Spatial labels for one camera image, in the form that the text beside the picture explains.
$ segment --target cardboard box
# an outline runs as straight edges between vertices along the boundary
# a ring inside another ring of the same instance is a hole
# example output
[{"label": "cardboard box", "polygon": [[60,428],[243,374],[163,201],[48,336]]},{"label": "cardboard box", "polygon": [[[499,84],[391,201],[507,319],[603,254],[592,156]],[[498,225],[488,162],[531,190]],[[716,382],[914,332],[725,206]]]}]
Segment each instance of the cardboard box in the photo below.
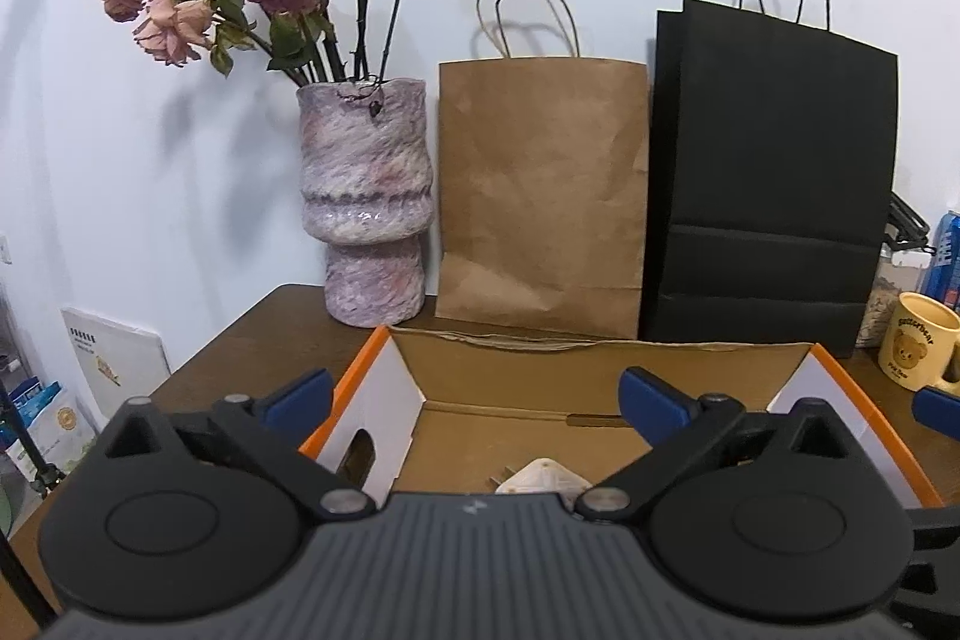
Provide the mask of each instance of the cardboard box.
[{"label": "cardboard box", "polygon": [[391,488],[488,493],[491,477],[544,457],[598,482],[649,450],[617,405],[620,375],[636,365],[691,397],[720,391],[748,410],[783,413],[800,397],[825,398],[904,506],[943,504],[867,395],[810,344],[663,345],[380,327],[301,453],[337,471],[365,451],[371,463],[357,480],[378,504]]}]

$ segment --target white wall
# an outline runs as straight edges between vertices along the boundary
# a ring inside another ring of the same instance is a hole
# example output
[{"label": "white wall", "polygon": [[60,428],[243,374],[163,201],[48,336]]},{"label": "white wall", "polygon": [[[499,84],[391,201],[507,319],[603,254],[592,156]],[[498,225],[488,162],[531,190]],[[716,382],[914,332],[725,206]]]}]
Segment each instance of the white wall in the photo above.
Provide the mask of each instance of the white wall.
[{"label": "white wall", "polygon": [[[374,2],[371,47],[389,1]],[[641,61],[656,9],[680,4],[569,2],[587,54]],[[784,13],[794,4],[779,0]],[[960,191],[957,4],[834,0],[836,30],[901,57],[896,189],[931,221]],[[349,39],[352,3],[334,7]],[[431,104],[436,63],[493,53],[472,9],[404,2],[391,72],[426,78]],[[822,10],[811,0],[806,19]],[[548,20],[535,0],[511,11]],[[262,73],[256,53],[240,53],[227,82],[206,63],[162,67],[131,28],[97,0],[0,0],[0,232],[14,261],[0,282],[35,368],[78,389],[61,305],[157,330],[177,367],[274,287],[323,278],[322,249],[299,227],[291,86]]]}]

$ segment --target vase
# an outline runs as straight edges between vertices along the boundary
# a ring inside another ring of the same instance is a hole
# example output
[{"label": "vase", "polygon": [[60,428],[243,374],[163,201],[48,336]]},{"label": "vase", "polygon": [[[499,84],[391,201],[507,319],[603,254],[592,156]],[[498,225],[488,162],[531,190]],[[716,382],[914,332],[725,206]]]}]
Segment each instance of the vase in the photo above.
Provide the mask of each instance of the vase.
[{"label": "vase", "polygon": [[424,306],[418,234],[434,215],[424,81],[316,83],[296,97],[304,229],[328,244],[329,313],[363,327],[413,317]]}]

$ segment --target bear face on mug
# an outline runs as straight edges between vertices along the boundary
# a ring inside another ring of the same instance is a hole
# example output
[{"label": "bear face on mug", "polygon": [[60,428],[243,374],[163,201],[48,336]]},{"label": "bear face on mug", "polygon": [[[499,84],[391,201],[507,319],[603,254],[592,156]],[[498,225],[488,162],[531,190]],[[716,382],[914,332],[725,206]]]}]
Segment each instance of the bear face on mug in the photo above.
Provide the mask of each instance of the bear face on mug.
[{"label": "bear face on mug", "polygon": [[893,356],[894,362],[901,369],[913,369],[920,363],[920,359],[926,357],[926,345],[898,329],[894,334]]}]

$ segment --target wooden table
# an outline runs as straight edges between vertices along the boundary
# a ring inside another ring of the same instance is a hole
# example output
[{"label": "wooden table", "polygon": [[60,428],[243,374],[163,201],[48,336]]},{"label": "wooden table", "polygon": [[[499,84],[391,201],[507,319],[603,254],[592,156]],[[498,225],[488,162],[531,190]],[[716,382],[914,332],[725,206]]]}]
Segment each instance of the wooden table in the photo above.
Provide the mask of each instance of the wooden table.
[{"label": "wooden table", "polygon": [[[434,305],[429,297],[424,311],[404,325],[467,333],[491,330],[491,326],[437,319]],[[320,287],[282,286],[176,370],[152,398],[162,410],[203,410],[228,393],[265,396],[318,367],[339,378],[369,333],[333,320],[326,313]],[[891,383],[871,355],[858,351],[841,363],[893,424],[944,501],[960,503],[960,442],[914,421],[910,392]],[[37,557],[37,530],[48,507],[49,500],[13,536],[13,548],[52,598]],[[27,640],[34,633],[29,616],[6,584],[0,584],[0,638]]]}]

